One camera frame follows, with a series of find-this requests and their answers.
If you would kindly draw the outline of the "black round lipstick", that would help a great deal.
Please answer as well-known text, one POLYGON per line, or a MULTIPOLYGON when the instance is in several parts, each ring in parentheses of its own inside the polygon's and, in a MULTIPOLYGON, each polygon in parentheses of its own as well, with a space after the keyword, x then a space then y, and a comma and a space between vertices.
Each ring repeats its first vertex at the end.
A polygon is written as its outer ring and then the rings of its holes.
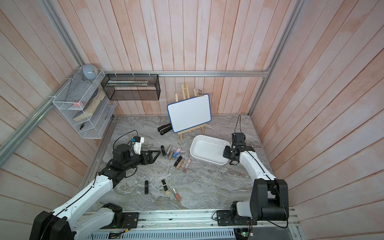
POLYGON ((145 181, 145 195, 149 194, 149 181, 145 181))

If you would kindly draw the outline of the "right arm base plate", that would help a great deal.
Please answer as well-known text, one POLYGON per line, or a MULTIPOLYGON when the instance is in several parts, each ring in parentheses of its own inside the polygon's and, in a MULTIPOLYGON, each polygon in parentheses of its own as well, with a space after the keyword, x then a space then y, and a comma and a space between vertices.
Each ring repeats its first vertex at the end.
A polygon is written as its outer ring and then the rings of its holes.
POLYGON ((218 210, 212 216, 219 226, 256 226, 257 222, 249 217, 233 215, 230 210, 218 210))

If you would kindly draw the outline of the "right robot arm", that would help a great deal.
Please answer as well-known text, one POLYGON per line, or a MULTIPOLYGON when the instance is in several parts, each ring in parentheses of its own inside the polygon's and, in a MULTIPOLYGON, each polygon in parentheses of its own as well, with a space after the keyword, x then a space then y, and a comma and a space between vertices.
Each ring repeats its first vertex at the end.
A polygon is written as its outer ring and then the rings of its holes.
POLYGON ((244 133, 233 133, 232 143, 226 146, 223 157, 230 165, 241 164, 254 181, 249 201, 233 202, 231 220, 240 225, 249 220, 288 221, 289 195, 285 180, 277 179, 263 165, 254 148, 246 144, 244 133))

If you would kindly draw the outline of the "pink gloss silver cap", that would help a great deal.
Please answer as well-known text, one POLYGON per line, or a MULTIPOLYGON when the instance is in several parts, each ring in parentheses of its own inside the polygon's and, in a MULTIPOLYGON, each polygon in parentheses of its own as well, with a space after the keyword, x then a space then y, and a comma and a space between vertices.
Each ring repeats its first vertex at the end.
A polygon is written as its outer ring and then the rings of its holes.
POLYGON ((176 191, 175 188, 172 189, 172 192, 173 192, 173 194, 174 194, 176 200, 177 200, 178 202, 180 202, 180 201, 181 201, 181 197, 180 197, 180 195, 178 194, 178 192, 176 191))

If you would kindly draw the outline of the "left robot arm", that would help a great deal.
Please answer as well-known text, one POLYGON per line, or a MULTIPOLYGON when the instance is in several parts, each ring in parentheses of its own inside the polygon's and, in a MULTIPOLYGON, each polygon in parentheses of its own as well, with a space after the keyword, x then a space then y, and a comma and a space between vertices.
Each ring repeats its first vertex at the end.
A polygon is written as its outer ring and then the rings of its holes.
POLYGON ((121 227, 122 207, 111 203, 86 219, 80 218, 99 198, 125 179, 128 170, 153 164, 161 153, 159 150, 141 151, 131 144, 118 145, 113 150, 112 159, 87 187, 50 213, 43 211, 36 216, 30 239, 82 240, 110 224, 121 227))

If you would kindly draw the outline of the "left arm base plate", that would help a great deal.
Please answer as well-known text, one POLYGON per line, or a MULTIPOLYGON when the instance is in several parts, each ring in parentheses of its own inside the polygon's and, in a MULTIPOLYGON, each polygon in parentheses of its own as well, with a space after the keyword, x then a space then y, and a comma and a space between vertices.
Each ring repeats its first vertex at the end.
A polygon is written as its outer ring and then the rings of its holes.
POLYGON ((123 218, 116 223, 111 223, 102 229, 112 229, 112 230, 130 230, 136 229, 138 226, 139 213, 138 212, 127 212, 123 213, 123 218))

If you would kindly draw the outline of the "pale pink lip gloss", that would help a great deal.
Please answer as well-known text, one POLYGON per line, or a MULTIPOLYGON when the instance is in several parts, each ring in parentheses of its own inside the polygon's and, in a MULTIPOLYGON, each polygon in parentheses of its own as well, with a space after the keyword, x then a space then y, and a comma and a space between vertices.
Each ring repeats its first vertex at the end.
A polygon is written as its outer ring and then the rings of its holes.
POLYGON ((184 172, 184 173, 187 172, 187 170, 188 170, 188 168, 189 168, 189 166, 190 166, 191 161, 192 161, 191 159, 187 160, 187 162, 186 162, 186 164, 185 164, 185 166, 184 166, 184 168, 183 168, 183 172, 184 172))

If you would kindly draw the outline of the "black lipstick silver band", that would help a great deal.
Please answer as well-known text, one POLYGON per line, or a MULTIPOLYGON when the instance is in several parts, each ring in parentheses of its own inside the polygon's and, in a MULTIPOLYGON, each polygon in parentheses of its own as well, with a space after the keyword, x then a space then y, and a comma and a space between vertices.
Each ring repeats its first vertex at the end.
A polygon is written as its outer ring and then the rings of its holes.
POLYGON ((165 147, 164 146, 161 146, 161 151, 162 151, 162 155, 166 156, 166 151, 165 151, 165 147))

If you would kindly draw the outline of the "black gold square lipstick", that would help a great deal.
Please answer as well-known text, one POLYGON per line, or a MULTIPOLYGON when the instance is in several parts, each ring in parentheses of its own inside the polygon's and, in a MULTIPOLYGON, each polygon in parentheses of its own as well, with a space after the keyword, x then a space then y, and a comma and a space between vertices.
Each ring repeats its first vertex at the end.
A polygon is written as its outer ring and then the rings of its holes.
POLYGON ((169 193, 169 188, 168 188, 167 182, 165 179, 161 180, 161 182, 162 182, 163 189, 167 195, 169 193))

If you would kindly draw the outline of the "white plastic storage box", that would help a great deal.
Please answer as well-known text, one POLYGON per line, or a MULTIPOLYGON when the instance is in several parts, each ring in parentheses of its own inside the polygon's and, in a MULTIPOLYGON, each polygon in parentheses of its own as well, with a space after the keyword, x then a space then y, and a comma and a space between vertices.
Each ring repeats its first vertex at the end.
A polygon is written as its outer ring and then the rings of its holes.
POLYGON ((224 149, 229 145, 225 140, 198 135, 193 139, 190 154, 198 160, 222 166, 229 161, 223 157, 224 149))

